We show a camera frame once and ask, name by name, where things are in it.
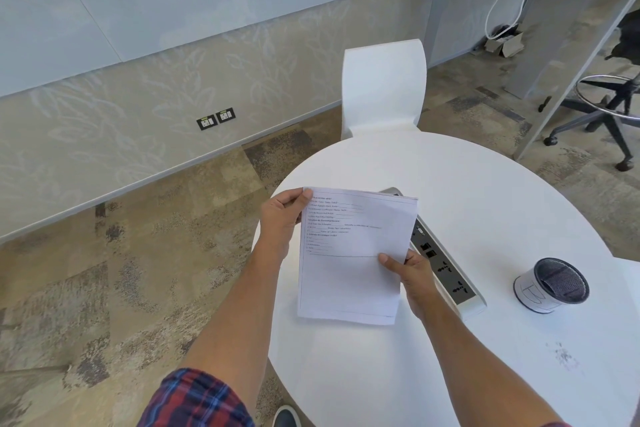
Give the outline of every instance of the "printed worksheet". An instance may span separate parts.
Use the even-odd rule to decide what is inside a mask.
[[[378,253],[404,261],[418,214],[414,197],[312,187],[302,212],[298,315],[392,325],[399,277]]]

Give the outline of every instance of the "cable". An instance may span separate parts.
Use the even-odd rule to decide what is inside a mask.
[[[507,32],[509,29],[511,29],[512,27],[514,27],[518,23],[518,21],[520,20],[520,16],[522,15],[522,11],[524,9],[524,4],[525,4],[525,2],[527,0],[522,0],[522,3],[520,4],[520,10],[518,11],[518,15],[516,16],[516,19],[513,21],[512,24],[509,25],[509,27],[507,27],[507,29],[501,31],[500,33],[498,33],[496,35],[489,35],[489,29],[487,29],[487,25],[489,24],[489,16],[491,15],[491,12],[492,12],[493,8],[495,7],[495,4],[498,3],[498,1],[499,0],[495,0],[495,2],[493,2],[493,5],[491,6],[491,9],[489,9],[489,12],[486,15],[486,19],[484,20],[484,35],[490,41],[492,41],[494,39],[498,39],[502,34]]]

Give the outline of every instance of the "wallpaper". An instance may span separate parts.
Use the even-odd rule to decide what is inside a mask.
[[[494,0],[448,1],[433,61],[473,47]],[[344,50],[422,37],[429,3],[337,0],[0,99],[0,241],[331,105]]]

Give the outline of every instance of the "plaid shirt sleeve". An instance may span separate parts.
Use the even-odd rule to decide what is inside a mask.
[[[249,412],[226,383],[203,371],[182,368],[160,383],[138,427],[255,427]]]

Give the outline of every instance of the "white round table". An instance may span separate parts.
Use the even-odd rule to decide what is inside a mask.
[[[640,395],[640,319],[610,251],[553,187],[489,149],[423,132],[338,142],[276,192],[301,186],[418,197],[420,216],[487,301],[466,322],[471,331],[565,421],[628,427]],[[404,291],[394,326],[298,318],[299,246],[297,231],[278,278],[269,359],[316,427],[457,426]],[[543,257],[582,271],[587,302],[548,315],[518,302],[513,280]]]

